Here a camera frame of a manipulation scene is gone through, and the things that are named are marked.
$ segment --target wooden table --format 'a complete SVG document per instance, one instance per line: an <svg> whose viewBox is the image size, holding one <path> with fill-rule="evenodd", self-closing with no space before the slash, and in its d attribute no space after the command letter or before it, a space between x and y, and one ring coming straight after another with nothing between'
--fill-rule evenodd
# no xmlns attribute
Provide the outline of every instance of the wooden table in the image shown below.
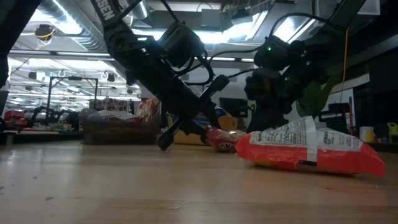
<svg viewBox="0 0 398 224"><path fill-rule="evenodd" d="M0 223L398 223L385 179L262 169L210 147L16 145L0 151Z"/></svg>

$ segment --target green plant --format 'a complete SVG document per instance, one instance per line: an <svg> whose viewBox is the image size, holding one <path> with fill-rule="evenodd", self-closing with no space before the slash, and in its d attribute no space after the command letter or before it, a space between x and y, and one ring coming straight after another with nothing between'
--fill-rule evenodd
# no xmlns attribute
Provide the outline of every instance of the green plant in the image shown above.
<svg viewBox="0 0 398 224"><path fill-rule="evenodd" d="M304 90L303 97L296 101L297 113L301 117L319 115L328 101L331 89L340 82L340 74L332 75L325 86L312 81Z"/></svg>

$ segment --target candy wrapper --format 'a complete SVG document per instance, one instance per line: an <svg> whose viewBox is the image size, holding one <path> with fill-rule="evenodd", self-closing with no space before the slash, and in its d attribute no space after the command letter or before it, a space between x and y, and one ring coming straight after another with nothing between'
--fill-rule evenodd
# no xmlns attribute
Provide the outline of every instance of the candy wrapper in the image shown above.
<svg viewBox="0 0 398 224"><path fill-rule="evenodd" d="M235 145L245 135L243 131L223 131L217 128L210 128L206 137L208 144L216 149L216 152L235 153Z"/></svg>
<svg viewBox="0 0 398 224"><path fill-rule="evenodd" d="M305 117L272 131L245 135L235 146L240 158L287 170L373 174L384 177L385 164L366 143Z"/></svg>

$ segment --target orange cable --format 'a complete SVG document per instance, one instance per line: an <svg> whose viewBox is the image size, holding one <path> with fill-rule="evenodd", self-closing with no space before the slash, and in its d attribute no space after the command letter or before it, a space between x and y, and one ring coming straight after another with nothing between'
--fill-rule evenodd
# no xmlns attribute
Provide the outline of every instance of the orange cable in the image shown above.
<svg viewBox="0 0 398 224"><path fill-rule="evenodd" d="M347 71L347 46L348 46L348 28L346 30L346 46L344 51L344 70L343 70L343 83L341 84L341 95L340 95L340 103L343 98L343 90L344 90L344 82L346 81L346 71Z"/></svg>
<svg viewBox="0 0 398 224"><path fill-rule="evenodd" d="M55 32L55 29L53 29L52 32L49 33L49 34L46 34L46 35L43 35L43 36L38 36L38 35L36 35L36 37L38 37L38 38L48 37L48 36L51 36L54 32Z"/></svg>

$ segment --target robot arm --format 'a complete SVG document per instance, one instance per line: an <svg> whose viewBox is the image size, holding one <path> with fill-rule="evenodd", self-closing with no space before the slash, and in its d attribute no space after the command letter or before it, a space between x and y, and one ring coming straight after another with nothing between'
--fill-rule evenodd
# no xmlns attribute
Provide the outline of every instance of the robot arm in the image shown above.
<svg viewBox="0 0 398 224"><path fill-rule="evenodd" d="M165 1L166 8L175 18ZM162 150L166 150L174 141L173 135L181 129L185 134L205 135L205 130L192 119L202 112L215 127L220 127L215 113L215 104L210 97L222 90L229 80L224 75L213 81L213 70L201 56L205 53L204 44L188 27L175 18L175 22L163 36L155 41L152 36L136 35L122 18L128 12L120 13L117 1L91 0L101 19L104 39L109 54L125 69L127 80L139 80L164 105L168 112L179 119L158 140ZM139 1L128 7L131 10ZM211 85L196 96L191 89L178 78L171 66L181 68L196 57L208 70Z"/></svg>
<svg viewBox="0 0 398 224"><path fill-rule="evenodd" d="M273 35L278 22L274 24L270 36L254 56L259 69L246 79L245 92L257 104L248 132L275 128L287 122L283 115L292 111L292 103L302 97L307 85L326 76L324 64L334 47L343 47L345 30L365 1L342 1L329 19L298 12L278 20L306 16L324 22L319 33L308 40L285 43Z"/></svg>
<svg viewBox="0 0 398 224"><path fill-rule="evenodd" d="M108 52L126 69L127 80L139 80L158 97L167 111L180 118L159 139L160 148L166 149L172 143L172 136L178 128L186 134L204 135L205 131L192 121L199 112L204 113L213 126L219 127L215 105L210 101L210 96L222 90L229 81L224 75L217 76L208 89L197 97L178 78L181 73L173 71L171 66L180 68L188 61L192 61L194 57L209 72L208 82L201 84L209 84L214 73L209 63L202 57L205 49L200 38L178 21L167 3L164 0L161 1L175 22L158 41L155 41L153 37L134 34L122 21L122 18L140 1L136 1L120 13L117 0L91 0L103 24ZM326 22L326 28L310 40L305 42L297 40L289 45L273 35L277 22L264 44L249 51L258 50L254 63L260 69L254 71L253 76L248 77L245 87L248 98L256 100L257 103L248 131L264 130L285 122L283 114L289 113L292 110L291 104L302 96L305 87L324 73L325 69L321 66L320 58L327 57L321 57L324 55L320 55L320 52L325 53L325 46L335 41L334 37L338 37L342 33L341 30L346 29L349 24L347 19L352 20L364 2L365 0L345 0L336 13L327 20L304 13L282 16L279 19L280 22L289 16L307 16Z"/></svg>

